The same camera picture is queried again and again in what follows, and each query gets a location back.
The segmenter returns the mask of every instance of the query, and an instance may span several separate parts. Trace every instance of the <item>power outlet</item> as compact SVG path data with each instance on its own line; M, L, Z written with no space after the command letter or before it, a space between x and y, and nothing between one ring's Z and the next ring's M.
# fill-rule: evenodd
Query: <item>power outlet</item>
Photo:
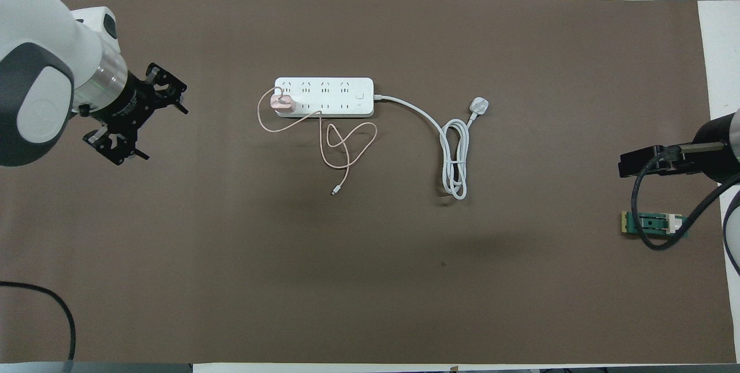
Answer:
M277 112L280 117L303 117L316 110L322 117L370 117L375 110L370 78L280 77L275 86L295 102L295 110Z

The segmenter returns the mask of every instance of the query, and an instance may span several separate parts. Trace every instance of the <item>charging cable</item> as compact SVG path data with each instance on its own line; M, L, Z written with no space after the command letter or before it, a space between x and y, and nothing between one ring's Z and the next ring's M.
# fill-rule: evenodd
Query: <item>charging cable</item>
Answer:
M473 102L470 104L471 115L467 123L460 119L452 119L441 127L425 110L416 107L410 102L380 94L373 96L373 99L375 101L397 102L402 106L409 107L425 117L426 120L429 120L429 123L439 131L439 144L442 146L442 186L445 192L455 197L455 199L464 199L468 194L467 169L465 165L468 160L468 148L470 147L470 125L473 124L473 121L479 115L483 115L489 109L488 99L484 99L483 97L475 97L473 99ZM447 140L447 132L451 129L460 134L460 141L457 142L454 158L452 157L450 143Z
M335 168L335 169L344 169L344 178L342 178L342 180L340 181L340 183L336 184L336 186L334 187L334 189L331 190L331 194L332 195L335 195L342 188L342 185L344 184L344 181L347 180L347 175L349 175L349 167L351 167L352 165L354 165L354 163L356 163L357 160L360 159L360 157L362 156L362 154L364 154L365 151L368 149L368 147L370 147L370 144L372 144L373 141L375 141L375 138L377 138L377 136L378 136L378 127L375 125L375 123L372 123L372 122L367 121L367 122L364 122L364 123L360 123L357 126L354 126L354 129L353 130L349 131L349 133L346 136L342 137L342 134L339 132L339 130L336 128L336 126L333 123L328 123L328 126L326 126L326 146L328 146L330 148L335 148L335 147L341 145L344 148L344 152L345 152L346 157L347 157L347 164L346 165L335 165L335 164L329 162L328 160L326 160L326 156L324 154L324 150L323 150L323 125L322 125L322 122L321 122L321 110L315 110L315 112L312 112L312 113L309 113L307 115L304 115L303 117L299 118L295 122L293 122L293 123L291 123L291 124L289 124L289 125L287 125L287 126L285 126L283 128L278 128L278 130L273 130L272 128L267 128L264 125L264 123L262 123L262 116L260 115L260 105L262 104L262 100L265 97L267 97L268 94L270 94L272 91L274 91L276 89L277 90L280 90L280 94L276 94L276 97L275 97L275 101L276 102L279 102L280 104L291 104L291 102L293 101L288 94L285 94L285 91L283 91L282 88L280 88L278 86L275 86L275 87L270 88L269 90L267 90L267 92L265 92L265 94L262 94L262 97L260 97L260 100L257 102L257 121L260 122L260 126L262 126L262 128L264 128L264 130L269 131L270 133L278 133L280 131L288 130L289 128L293 127L294 125L297 125L298 123L306 120L309 117L312 117L312 116L318 117L318 119L319 119L319 150L321 151L321 157L322 157L324 163L326 165L328 165L329 167ZM349 148L347 147L346 141L347 141L347 139L351 138L352 134L354 134L355 131L359 130L361 127L363 127L365 125L372 126L372 128L375 130L375 133L372 135L372 139L370 139L370 141L367 144L365 144L365 147L354 158L354 160L350 161L349 160ZM331 143L331 141L330 141L330 133L331 133L331 131L333 131L334 133L336 133L336 136L339 138L339 141L338 142Z

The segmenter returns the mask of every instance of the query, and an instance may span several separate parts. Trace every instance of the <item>green terminal block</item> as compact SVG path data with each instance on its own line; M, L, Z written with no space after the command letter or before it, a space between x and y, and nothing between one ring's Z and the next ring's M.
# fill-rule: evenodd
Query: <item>green terminal block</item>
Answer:
M680 214L661 214L652 212L641 212L639 222L642 225L642 231L654 236L672 236L681 228L686 217ZM621 232L637 234L635 219L631 212L621 213Z

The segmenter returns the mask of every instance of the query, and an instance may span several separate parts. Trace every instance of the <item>brown surface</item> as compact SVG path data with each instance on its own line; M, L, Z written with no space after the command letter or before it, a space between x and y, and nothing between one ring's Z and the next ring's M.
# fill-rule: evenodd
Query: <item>brown surface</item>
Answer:
M111 7L129 68L169 68L191 110L146 125L148 163L114 167L76 118L0 172L0 276L69 302L79 360L734 361L717 206L667 252L619 234L619 154L708 120L695 2L68 4ZM488 97L468 199L439 195L436 134L393 104L330 197L316 123L268 134L254 117L290 75L372 77L439 121ZM687 213L711 188L648 178L643 208ZM2 361L63 358L50 300L2 291L0 308Z

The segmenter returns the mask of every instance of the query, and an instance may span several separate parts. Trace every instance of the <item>white power cord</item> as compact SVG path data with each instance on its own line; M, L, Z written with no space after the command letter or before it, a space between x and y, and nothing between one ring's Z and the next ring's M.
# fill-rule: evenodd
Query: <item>white power cord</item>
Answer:
M372 123L372 122L367 121L367 122L364 122L364 123L360 123L357 126L354 126L354 129L353 130L349 131L349 133L346 136L342 137L342 134L339 132L339 130L336 128L336 126L333 123L328 123L328 126L326 126L326 145L329 146L329 147L331 147L331 148L335 148L335 147L341 145L344 148L344 152L345 152L346 157L347 157L347 164L346 165L335 165L335 164L329 162L326 159L326 156L325 156L324 151L323 151L323 125L322 125L322 122L321 122L321 110L315 110L315 112L312 112L312 113L310 113L308 115L304 115L303 117L299 118L298 120L294 121L293 123L291 123L291 124L289 124L289 125L287 125L287 126L285 126L283 128L278 128L277 130L273 130L272 128L267 128L264 125L264 123L262 123L262 116L260 115L260 105L262 104L262 100L265 97L267 97L267 95L270 94L275 89L279 89L280 90L280 96L281 97L282 96L289 97L289 96L287 96L284 93L284 91L283 91L282 88L277 87L277 86L276 87L272 87L269 90L267 90L267 92L265 92L265 94L262 94L262 97L260 97L260 100L257 102L257 121L260 123L260 126L262 126L262 128L264 130L269 131L270 133L278 133L278 132L283 131L283 130L288 130L289 128L293 127L294 125L297 125L298 123L306 120L307 118L309 118L311 116L317 116L319 118L319 150L321 151L321 157L322 157L324 163L326 165L328 165L329 167L331 167L331 168L344 169L344 178L342 178L342 180L340 181L340 183L336 184L336 186L334 187L334 189L331 190L331 194L332 195L335 195L342 188L342 185L344 184L344 181L347 180L347 175L349 175L349 167L351 167L352 165L354 165L354 163L357 162L358 159L360 159L360 157L362 156L362 154L364 154L365 151L367 150L367 148L370 147L370 144L372 144L373 141L375 141L375 138L377 138L377 136L378 136L378 127L375 125L375 123ZM355 133L355 131L359 130L359 128L360 127L363 127L364 125L370 125L370 126L372 126L375 129L375 133L373 134L372 139L370 139L370 141L367 144L365 144L365 147L354 158L354 160L350 161L349 160L349 148L347 147L346 141L347 141L347 139L350 138L350 136L352 136L352 134ZM331 143L331 141L330 141L330 133L331 133L331 131L334 131L334 133L336 133L336 135L338 136L338 138L339 138L339 141L338 142Z
M470 147L470 125L473 124L473 121L479 115L483 115L489 109L489 102L483 97L476 97L470 104L471 115L467 124L460 119L452 119L446 125L440 127L436 120L431 118L425 110L416 107L410 102L396 97L378 94L373 96L373 99L375 101L398 102L402 106L415 110L415 112L425 117L426 120L429 120L434 128L439 131L439 144L442 146L442 186L445 188L445 192L455 197L455 199L464 199L468 194L467 169L465 165L468 159L468 147ZM454 158L452 157L450 143L447 140L447 132L450 128L460 134L460 141L457 143Z

